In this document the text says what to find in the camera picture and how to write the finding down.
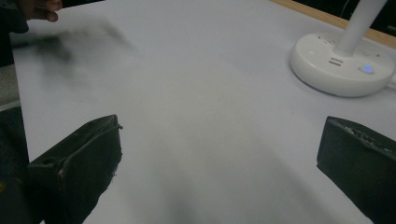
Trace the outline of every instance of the table surface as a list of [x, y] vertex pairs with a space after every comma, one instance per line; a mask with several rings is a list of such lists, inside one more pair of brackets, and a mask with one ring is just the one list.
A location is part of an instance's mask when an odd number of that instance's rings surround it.
[[[118, 0], [31, 21], [14, 50], [31, 160], [117, 114], [123, 157], [85, 223], [371, 223], [316, 167], [328, 116], [396, 139], [396, 90], [347, 99], [289, 66], [341, 32], [266, 0]], [[396, 52], [386, 49], [394, 58]]]

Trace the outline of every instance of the white lamp base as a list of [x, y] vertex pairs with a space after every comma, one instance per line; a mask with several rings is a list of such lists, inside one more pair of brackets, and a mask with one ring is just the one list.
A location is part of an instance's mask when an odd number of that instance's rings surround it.
[[333, 52], [339, 38], [338, 34], [311, 34], [296, 43], [290, 65], [301, 81], [345, 97], [368, 95], [390, 83], [395, 63], [384, 50], [362, 40], [352, 57], [341, 57]]

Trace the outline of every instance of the finger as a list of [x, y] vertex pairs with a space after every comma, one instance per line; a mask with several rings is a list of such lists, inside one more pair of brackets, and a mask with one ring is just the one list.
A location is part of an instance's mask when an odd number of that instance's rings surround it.
[[56, 12], [47, 11], [44, 8], [37, 8], [32, 15], [32, 19], [55, 22], [58, 20], [58, 14]]

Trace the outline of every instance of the hand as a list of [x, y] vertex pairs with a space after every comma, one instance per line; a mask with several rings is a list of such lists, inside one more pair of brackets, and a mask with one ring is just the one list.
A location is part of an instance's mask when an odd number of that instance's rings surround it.
[[46, 20], [55, 22], [60, 10], [62, 0], [19, 0], [19, 4], [26, 20]]

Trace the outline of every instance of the dark background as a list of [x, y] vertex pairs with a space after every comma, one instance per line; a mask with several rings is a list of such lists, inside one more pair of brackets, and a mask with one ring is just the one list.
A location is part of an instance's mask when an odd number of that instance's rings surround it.
[[[359, 0], [293, 0], [314, 7], [334, 16], [349, 20]], [[388, 0], [372, 28], [385, 34], [396, 36], [396, 0]]]

